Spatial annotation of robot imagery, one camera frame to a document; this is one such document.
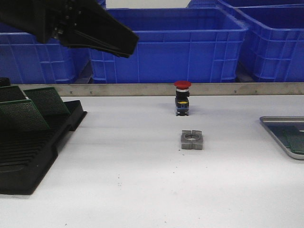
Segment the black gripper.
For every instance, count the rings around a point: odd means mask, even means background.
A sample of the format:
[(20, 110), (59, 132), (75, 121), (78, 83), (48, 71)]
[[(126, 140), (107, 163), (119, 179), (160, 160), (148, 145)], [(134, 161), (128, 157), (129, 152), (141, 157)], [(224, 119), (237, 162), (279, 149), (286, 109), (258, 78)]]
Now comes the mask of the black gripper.
[(96, 0), (2, 0), (0, 21), (69, 48), (91, 48), (130, 57), (139, 37)]

